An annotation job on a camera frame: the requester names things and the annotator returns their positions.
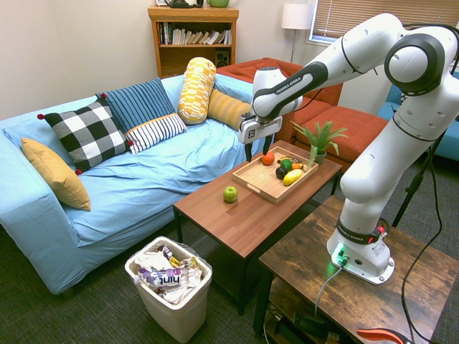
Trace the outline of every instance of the blue chair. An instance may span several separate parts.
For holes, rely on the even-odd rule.
[[[459,79],[459,72],[455,72],[453,76]],[[402,91],[397,86],[392,85],[386,102],[379,109],[377,116],[390,120],[394,115],[394,110],[398,110],[402,104],[401,96]],[[446,130],[435,155],[459,161],[459,122],[457,120],[454,120]]]

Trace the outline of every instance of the white wall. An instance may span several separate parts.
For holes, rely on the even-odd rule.
[[[285,3],[230,0],[240,10],[237,62],[290,61],[293,30],[281,28]],[[151,22],[154,0],[0,0],[0,119],[133,85],[157,76]],[[298,31],[293,61],[324,47]],[[340,105],[375,113],[389,82],[367,73],[347,82]]]

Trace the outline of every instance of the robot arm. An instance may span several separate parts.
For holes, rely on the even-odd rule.
[[[457,50],[449,29],[407,31],[395,16],[380,14],[347,32],[286,80],[270,79],[270,70],[255,74],[252,117],[241,124],[242,143],[280,130],[281,116],[298,109],[301,95],[354,79],[383,63],[389,80],[408,95],[341,178],[346,201],[327,242],[335,265],[340,265],[336,248],[341,247],[338,251],[348,257],[344,269],[373,284],[388,280],[394,271],[390,250],[377,229],[383,208],[403,172],[458,115],[459,80],[448,72]]]
[[[278,132],[280,116],[297,110],[305,93],[354,79],[381,65],[404,33],[395,16],[380,14],[336,40],[288,79],[272,67],[258,70],[251,116],[241,124],[239,141],[248,144]]]

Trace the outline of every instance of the tray handle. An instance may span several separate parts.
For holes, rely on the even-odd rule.
[[[247,187],[255,191],[257,194],[261,194],[261,190],[258,188],[255,188],[252,184],[247,183]]]

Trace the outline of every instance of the bookshelf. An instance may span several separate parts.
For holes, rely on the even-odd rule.
[[[202,7],[194,9],[172,9],[167,6],[148,8],[153,31],[156,67],[159,77],[183,74],[193,57],[205,57],[217,66],[217,53],[228,55],[228,64],[236,62],[236,21],[239,10],[232,8]],[[165,44],[161,41],[161,25],[171,23],[172,29],[192,32],[230,30],[228,44]]]

